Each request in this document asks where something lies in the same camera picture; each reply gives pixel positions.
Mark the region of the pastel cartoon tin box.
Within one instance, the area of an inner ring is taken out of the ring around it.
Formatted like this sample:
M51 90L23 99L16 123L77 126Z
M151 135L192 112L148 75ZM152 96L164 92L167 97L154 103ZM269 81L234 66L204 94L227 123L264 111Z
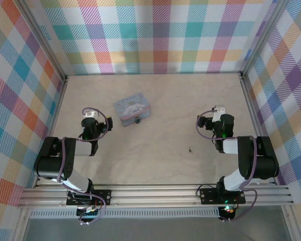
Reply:
M115 102L114 108L124 127L135 123L136 117L142 120L151 115L151 106L141 92Z

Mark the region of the aluminium side rail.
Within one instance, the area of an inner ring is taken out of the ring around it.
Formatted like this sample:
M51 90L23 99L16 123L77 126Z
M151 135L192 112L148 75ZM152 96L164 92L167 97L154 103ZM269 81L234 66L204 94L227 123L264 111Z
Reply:
M256 180L267 180L270 183L276 182L279 174L279 163L277 161L271 140L263 135L257 112L254 109L253 99L249 93L249 86L245 76L239 74L240 84L243 90L245 101L254 127L256 138L241 138L239 148L239 169L244 177L249 178L253 171L253 178Z
M61 108L61 105L62 105L62 102L63 102L63 98L64 98L64 95L65 95L65 92L66 92L66 88L67 88L67 84L68 84L68 79L69 79L69 75L65 75L64 82L63 82L63 84L61 86L61 92L60 92L60 95L59 95L59 99L58 99L58 102L57 102L55 110L54 110L54 115L53 115L53 119L52 119L52 122L51 122L51 126L49 128L48 135L46 136L46 138L51 137L52 134L54 133L55 126L56 126L56 123L57 123L57 120L58 120L58 116L59 116L59 113L60 113L60 108ZM42 143L42 146L41 146L41 148L39 150L38 156L36 158L36 161L35 161L35 164L34 164L34 167L33 167L33 170L34 170L34 180L33 180L33 183L31 185L31 188L36 188L37 187L37 183L38 183L38 180L40 178L38 176L38 172L36 171L36 167L37 167L37 165L39 163L40 158L46 152L46 147L45 147L45 140L46 140L46 138L44 139L44 141Z

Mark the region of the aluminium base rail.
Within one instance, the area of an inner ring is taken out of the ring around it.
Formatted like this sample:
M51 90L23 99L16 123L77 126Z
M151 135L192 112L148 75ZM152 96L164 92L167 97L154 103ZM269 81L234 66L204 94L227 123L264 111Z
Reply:
M200 207L206 194L201 193L198 184L185 185L96 185L97 190L110 190L108 208L162 208ZM19 201L19 208L65 208L66 189L58 184L40 184L25 189ZM293 205L293 198L287 186L254 184L239 197L232 197L216 203L209 197L207 207L234 206L282 206Z

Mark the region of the aluminium corner post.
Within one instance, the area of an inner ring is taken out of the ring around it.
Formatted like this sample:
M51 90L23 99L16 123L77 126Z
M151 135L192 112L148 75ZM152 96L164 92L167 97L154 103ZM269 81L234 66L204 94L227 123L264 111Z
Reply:
M57 75L62 79L63 82L67 81L67 75L62 70L61 65L59 64L56 55L54 54L53 50L49 46L49 43L44 36L40 26L38 25L36 19L34 18L30 8L27 6L25 0L14 0L16 6L20 10L21 14L25 18L26 22L28 23L30 29L33 32L33 35L38 40L39 45L42 47L43 51L45 52L48 60L50 60L54 70L56 70Z
M276 0L270 5L272 8L269 9L265 14L265 18L263 19L260 28L257 31L258 36L253 43L253 47L247 52L246 59L243 63L243 68L239 72L241 76L248 75L288 3L289 0Z

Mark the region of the aluminium frame strut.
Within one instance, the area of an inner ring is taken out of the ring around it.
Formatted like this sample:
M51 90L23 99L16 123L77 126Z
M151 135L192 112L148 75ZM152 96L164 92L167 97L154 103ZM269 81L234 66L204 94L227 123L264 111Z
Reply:
M30 217L31 210L28 208L24 208L21 210L17 226L12 237L12 241L23 241L24 235L26 233L26 228L28 224L28 220Z
M291 241L300 241L300 233L292 207L289 205L282 205L281 210Z

